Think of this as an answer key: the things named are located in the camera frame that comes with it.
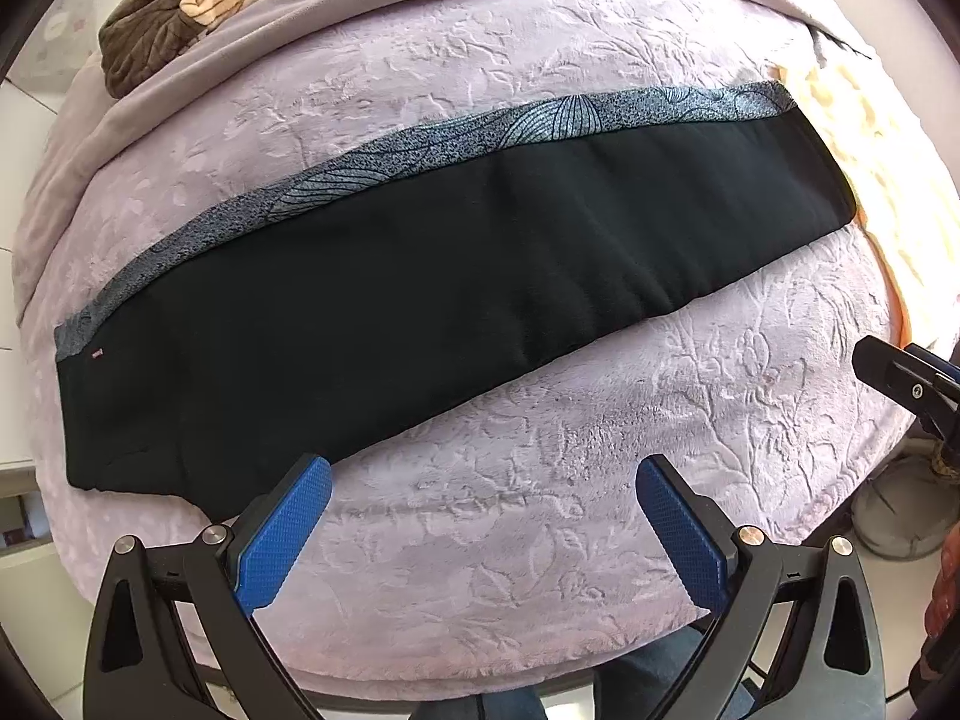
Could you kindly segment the person's right hand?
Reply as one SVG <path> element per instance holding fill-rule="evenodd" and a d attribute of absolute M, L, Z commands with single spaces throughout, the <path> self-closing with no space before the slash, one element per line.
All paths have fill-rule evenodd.
<path fill-rule="evenodd" d="M 958 551 L 948 544 L 940 553 L 939 574 L 924 617 L 928 645 L 921 665 L 924 678 L 940 681 L 958 661 Z"/>

